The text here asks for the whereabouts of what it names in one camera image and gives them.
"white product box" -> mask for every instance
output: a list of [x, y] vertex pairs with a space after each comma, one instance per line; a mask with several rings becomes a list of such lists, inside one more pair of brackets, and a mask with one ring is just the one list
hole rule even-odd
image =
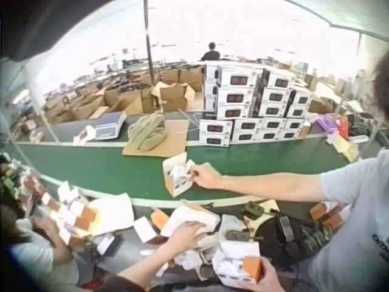
[[234, 133], [246, 133], [253, 131], [258, 131], [262, 129], [263, 119], [259, 118], [247, 118], [247, 119], [237, 119], [233, 126]]
[[202, 94], [206, 99], [215, 98], [218, 93], [216, 82], [205, 82], [202, 84]]
[[233, 132], [231, 141], [234, 144], [255, 143], [260, 130], [250, 130], [246, 132]]
[[255, 110], [256, 117], [283, 117], [286, 104], [274, 102], [262, 102], [258, 104], [259, 110]]
[[293, 72], [277, 68], [263, 69], [261, 83], [265, 87], [292, 89], [294, 81], [295, 74]]
[[284, 130], [297, 130], [304, 126], [304, 119], [286, 119]]
[[216, 102], [220, 106], [251, 105], [253, 88], [217, 88]]
[[287, 118], [304, 118], [308, 112], [308, 106], [291, 105], [287, 111]]
[[215, 110], [215, 98], [214, 97], [205, 97], [204, 98], [204, 111], [214, 111]]
[[231, 120], [200, 120], [200, 134], [230, 135], [232, 125]]
[[229, 106], [218, 106], [216, 107], [216, 118], [218, 120], [235, 120], [249, 116], [250, 106], [249, 105], [229, 105]]
[[285, 140], [293, 140], [298, 138], [301, 129], [292, 129], [292, 130], [282, 130], [277, 134], [277, 140], [285, 141]]
[[277, 130], [283, 129], [286, 119], [279, 117], [264, 117], [262, 121], [262, 130]]
[[202, 145], [228, 147], [230, 145], [230, 135], [220, 134], [200, 134], [199, 140]]
[[282, 130], [261, 130], [257, 134], [256, 139], [259, 142], [275, 141], [281, 132]]
[[262, 102], [287, 103], [291, 95], [290, 89], [266, 88], [261, 87], [259, 94]]
[[313, 92], [299, 86], [293, 86], [291, 92], [291, 102], [293, 105], [309, 106], [312, 100]]
[[215, 72], [219, 87], [254, 88], [256, 71], [247, 67], [218, 66]]

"cardboard sheet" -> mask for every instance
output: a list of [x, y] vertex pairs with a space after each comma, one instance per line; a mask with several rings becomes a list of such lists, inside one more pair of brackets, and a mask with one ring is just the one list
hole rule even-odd
[[157, 156], [173, 157], [185, 152], [187, 133], [189, 128], [188, 120], [167, 120], [165, 122], [167, 136], [156, 148], [150, 151], [141, 151], [127, 144], [122, 154], [129, 156]]

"green conveyor belt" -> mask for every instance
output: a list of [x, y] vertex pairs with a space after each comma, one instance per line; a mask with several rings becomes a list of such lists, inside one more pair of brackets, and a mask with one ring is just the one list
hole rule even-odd
[[[36, 169], [47, 176], [99, 192], [128, 193], [133, 198], [176, 200], [166, 190], [162, 158], [123, 156], [121, 148], [20, 145]], [[20, 155], [6, 145], [10, 155]], [[346, 160], [322, 138], [229, 148], [187, 147], [195, 163], [210, 162], [226, 175], [263, 175], [275, 172], [320, 173], [346, 165]], [[179, 198], [206, 200], [238, 196], [194, 186]]]

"digital scale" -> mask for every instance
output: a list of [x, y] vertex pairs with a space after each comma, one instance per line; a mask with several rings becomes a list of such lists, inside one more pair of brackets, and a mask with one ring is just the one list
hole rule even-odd
[[96, 129], [95, 140], [116, 139], [119, 136], [119, 131], [126, 120], [127, 116], [124, 112], [109, 113], [102, 115], [99, 118]]

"worker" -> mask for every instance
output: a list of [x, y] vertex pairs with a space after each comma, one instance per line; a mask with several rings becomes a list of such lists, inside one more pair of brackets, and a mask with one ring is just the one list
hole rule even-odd
[[16, 260], [45, 286], [74, 287], [92, 280], [93, 266], [73, 255], [59, 236], [56, 222], [48, 217], [17, 220], [11, 209], [1, 205], [1, 235]]
[[215, 43], [209, 43], [208, 45], [209, 51], [202, 56], [201, 61], [218, 61], [220, 60], [220, 53], [215, 50]]
[[[374, 70], [374, 98], [389, 120], [389, 51]], [[317, 175], [221, 175], [209, 163], [193, 166], [205, 189], [280, 201], [338, 201], [353, 210], [334, 238], [300, 269], [320, 291], [373, 291], [389, 275], [389, 152]]]

